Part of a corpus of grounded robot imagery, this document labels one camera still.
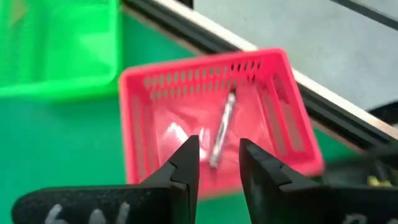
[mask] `metal pin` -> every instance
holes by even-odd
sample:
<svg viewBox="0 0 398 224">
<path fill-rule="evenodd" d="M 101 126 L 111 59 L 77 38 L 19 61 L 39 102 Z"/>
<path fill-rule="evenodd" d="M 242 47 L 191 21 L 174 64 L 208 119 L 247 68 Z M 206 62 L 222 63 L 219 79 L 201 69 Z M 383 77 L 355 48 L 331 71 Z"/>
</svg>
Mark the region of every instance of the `metal pin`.
<svg viewBox="0 0 398 224">
<path fill-rule="evenodd" d="M 228 100 L 225 104 L 223 116 L 221 117 L 220 128 L 218 129 L 215 145 L 213 146 L 213 152 L 210 157 L 209 163 L 210 167 L 212 168 L 217 168 L 218 160 L 220 159 L 221 156 L 221 150 L 223 147 L 225 134 L 228 128 L 229 120 L 231 119 L 232 110 L 235 105 L 235 102 L 236 102 L 236 92 L 235 89 L 233 89 L 228 94 Z"/>
</svg>

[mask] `green bin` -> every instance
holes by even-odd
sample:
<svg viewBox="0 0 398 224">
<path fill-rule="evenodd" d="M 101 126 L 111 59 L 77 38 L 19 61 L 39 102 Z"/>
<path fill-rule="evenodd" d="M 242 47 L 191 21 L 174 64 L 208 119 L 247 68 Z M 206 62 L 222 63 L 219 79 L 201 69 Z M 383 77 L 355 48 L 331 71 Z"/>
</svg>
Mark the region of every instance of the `green bin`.
<svg viewBox="0 0 398 224">
<path fill-rule="evenodd" d="M 0 97 L 115 92 L 120 44 L 118 0 L 2 0 Z"/>
</svg>

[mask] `gray floor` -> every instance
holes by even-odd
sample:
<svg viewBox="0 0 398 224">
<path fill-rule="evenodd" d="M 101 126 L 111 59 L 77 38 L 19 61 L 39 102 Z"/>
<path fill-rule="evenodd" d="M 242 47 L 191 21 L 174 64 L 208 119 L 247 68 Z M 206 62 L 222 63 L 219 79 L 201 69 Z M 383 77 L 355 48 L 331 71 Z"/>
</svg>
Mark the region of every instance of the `gray floor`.
<svg viewBox="0 0 398 224">
<path fill-rule="evenodd" d="M 362 0 L 398 17 L 396 0 Z M 196 0 L 195 9 L 364 109 L 398 100 L 398 31 L 329 0 Z"/>
</svg>

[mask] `basket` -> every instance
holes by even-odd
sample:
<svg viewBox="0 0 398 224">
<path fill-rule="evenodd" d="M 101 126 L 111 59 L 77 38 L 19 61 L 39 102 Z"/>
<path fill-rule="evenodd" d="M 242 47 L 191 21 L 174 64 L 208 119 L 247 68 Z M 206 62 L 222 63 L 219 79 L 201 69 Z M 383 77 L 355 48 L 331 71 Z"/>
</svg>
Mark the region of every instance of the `basket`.
<svg viewBox="0 0 398 224">
<path fill-rule="evenodd" d="M 99 93 L 120 71 L 118 0 L 2 0 L 0 97 Z"/>
<path fill-rule="evenodd" d="M 119 90 L 128 183 L 143 181 L 173 153 L 159 146 L 157 129 L 168 121 L 157 118 L 157 107 L 194 102 L 192 106 L 197 107 L 193 109 L 211 111 L 211 102 L 226 99 L 232 86 L 238 101 L 239 91 L 256 89 L 255 94 L 241 99 L 244 110 L 230 127 L 240 131 L 237 142 L 239 138 L 256 138 L 253 136 L 259 133 L 253 129 L 260 124 L 266 130 L 257 142 L 262 148 L 302 174 L 323 171 L 323 159 L 287 56 L 279 49 L 265 49 L 127 69 L 119 79 Z M 238 147 L 224 153 L 228 165 L 216 175 L 201 162 L 201 198 L 241 188 Z"/>
</svg>

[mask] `green table surface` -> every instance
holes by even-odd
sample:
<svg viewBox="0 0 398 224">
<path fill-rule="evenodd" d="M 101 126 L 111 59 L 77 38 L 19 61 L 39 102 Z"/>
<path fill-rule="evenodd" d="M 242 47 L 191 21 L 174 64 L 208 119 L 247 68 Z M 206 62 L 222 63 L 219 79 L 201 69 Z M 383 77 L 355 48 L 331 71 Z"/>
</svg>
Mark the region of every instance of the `green table surface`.
<svg viewBox="0 0 398 224">
<path fill-rule="evenodd" d="M 124 66 L 193 54 L 130 16 L 123 17 Z M 46 104 L 0 101 L 0 223 L 21 195 L 44 187 L 124 184 L 118 97 Z M 354 152 L 315 130 L 325 160 Z M 243 194 L 199 202 L 197 223 L 249 223 Z"/>
</svg>

